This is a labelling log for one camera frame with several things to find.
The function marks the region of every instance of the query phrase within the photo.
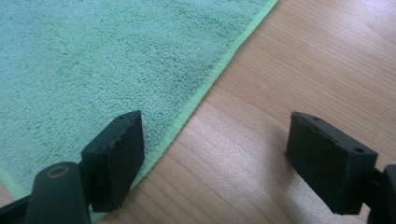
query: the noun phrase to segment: wooden table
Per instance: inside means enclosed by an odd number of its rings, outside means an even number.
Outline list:
[[[396,2],[279,0],[124,207],[101,223],[364,223],[285,157],[290,112],[396,163]],[[0,204],[12,201],[0,190]]]

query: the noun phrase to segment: screw hole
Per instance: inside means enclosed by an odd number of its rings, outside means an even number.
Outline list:
[[[355,147],[353,150],[355,150],[356,152],[359,152],[359,153],[364,152],[364,150],[359,147]]]
[[[67,166],[57,166],[57,167],[50,169],[47,172],[47,177],[56,178],[56,177],[66,174],[68,171],[69,171],[69,167],[67,167]]]

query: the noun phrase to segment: towel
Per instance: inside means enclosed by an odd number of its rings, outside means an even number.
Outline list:
[[[0,3],[0,181],[35,174],[142,111],[149,172],[276,0]]]

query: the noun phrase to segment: clamp jaw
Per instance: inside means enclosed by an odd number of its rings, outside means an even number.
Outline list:
[[[366,203],[369,223],[396,223],[396,164],[381,173],[375,151],[328,122],[293,112],[286,156],[332,212],[357,215]]]
[[[91,223],[122,206],[145,159],[140,111],[113,119],[82,151],[40,171],[32,194],[0,208],[1,223]]]

